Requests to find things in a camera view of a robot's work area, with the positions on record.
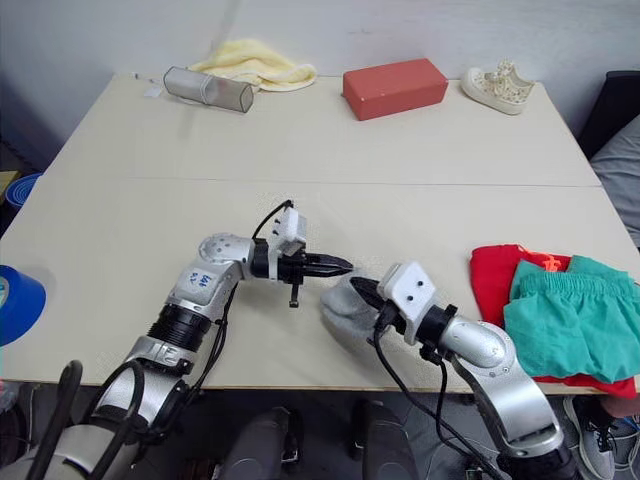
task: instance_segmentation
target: blue tape roll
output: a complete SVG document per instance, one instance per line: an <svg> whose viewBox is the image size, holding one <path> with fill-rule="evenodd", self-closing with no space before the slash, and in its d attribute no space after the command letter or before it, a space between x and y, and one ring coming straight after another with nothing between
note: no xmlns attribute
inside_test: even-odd
<svg viewBox="0 0 640 480"><path fill-rule="evenodd" d="M40 282L0 265L0 346L20 338L36 323L46 298Z"/></svg>
<svg viewBox="0 0 640 480"><path fill-rule="evenodd" d="M41 173L34 173L27 175L26 177L19 178L7 188L5 198L7 202L13 205L15 208L20 208L27 201L31 189L36 184L36 180L42 176Z"/></svg>

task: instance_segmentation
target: green shorts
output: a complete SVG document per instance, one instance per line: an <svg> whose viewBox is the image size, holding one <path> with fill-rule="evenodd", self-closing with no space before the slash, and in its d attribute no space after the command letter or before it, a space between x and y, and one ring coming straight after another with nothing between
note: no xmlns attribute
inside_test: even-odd
<svg viewBox="0 0 640 480"><path fill-rule="evenodd" d="M640 373L640 289L625 272L580 256L557 273L521 261L510 299L505 329L529 375Z"/></svg>

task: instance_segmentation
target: yellow towel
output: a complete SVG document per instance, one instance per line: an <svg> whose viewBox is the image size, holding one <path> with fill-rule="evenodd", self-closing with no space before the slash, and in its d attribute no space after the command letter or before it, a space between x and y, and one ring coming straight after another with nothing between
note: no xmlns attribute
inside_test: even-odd
<svg viewBox="0 0 640 480"><path fill-rule="evenodd" d="M313 65L295 65L261 42L250 39L226 42L211 58L189 68L275 92L307 87L317 75Z"/></svg>

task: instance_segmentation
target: silver mesh cylinder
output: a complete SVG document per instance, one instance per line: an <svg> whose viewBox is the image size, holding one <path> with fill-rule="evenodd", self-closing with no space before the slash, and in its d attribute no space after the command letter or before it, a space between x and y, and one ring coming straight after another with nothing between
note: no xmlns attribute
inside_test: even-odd
<svg viewBox="0 0 640 480"><path fill-rule="evenodd" d="M205 105L246 113L253 104L253 90L246 82L215 77L185 68L171 67L164 86L172 95Z"/></svg>

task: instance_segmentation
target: white table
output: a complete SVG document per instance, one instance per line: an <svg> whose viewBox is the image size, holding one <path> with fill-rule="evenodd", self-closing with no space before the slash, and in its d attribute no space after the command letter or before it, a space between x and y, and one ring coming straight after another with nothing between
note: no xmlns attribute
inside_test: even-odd
<svg viewBox="0 0 640 480"><path fill-rule="evenodd" d="M640 278L640 256L599 187L163 178L83 183L47 174L1 243L2 263L38 278L49 295L35 326L3 348L3 376L55 381L62 366L78 358L85 365L83 381L102 382L155 321L200 240L221 231L248 235L287 197L308 217L310 251L352 259L376 276L395 261L416 259L439 286L442 300L469 317L479 313L468 259L480 245L522 243L588 255ZM231 203L234 208L227 208ZM224 355L206 386L393 388L371 347L323 320L318 297L332 282L305 281L298 310L288 308L286 286L259 280L241 284ZM399 336L387 337L390 359L408 384L436 390L437 368L420 360ZM543 389L587 391L562 385ZM469 391L453 372L450 390Z"/></svg>
<svg viewBox="0 0 640 480"><path fill-rule="evenodd" d="M511 117L452 81L442 103L359 122L342 79L260 93L247 114L116 77L49 168L89 176L305 183L600 185L544 87Z"/></svg>
<svg viewBox="0 0 640 480"><path fill-rule="evenodd" d="M518 117L451 82L440 105L366 122L336 78L260 94L246 115L146 98L149 86L114 78L0 241L0 262L48 294L35 326L2 349L4 378L57 381L78 358L83 381L101 383L156 320L202 238L249 235L287 197L308 218L310 251L372 275L416 259L470 317L479 312L468 260L480 245L588 255L640 278L637 250L541 85ZM205 386L393 388L370 347L323 320L319 295L335 281L305 281L298 310L286 286L242 284ZM407 383L436 390L438 372L388 337ZM450 390L470 391L453 373Z"/></svg>

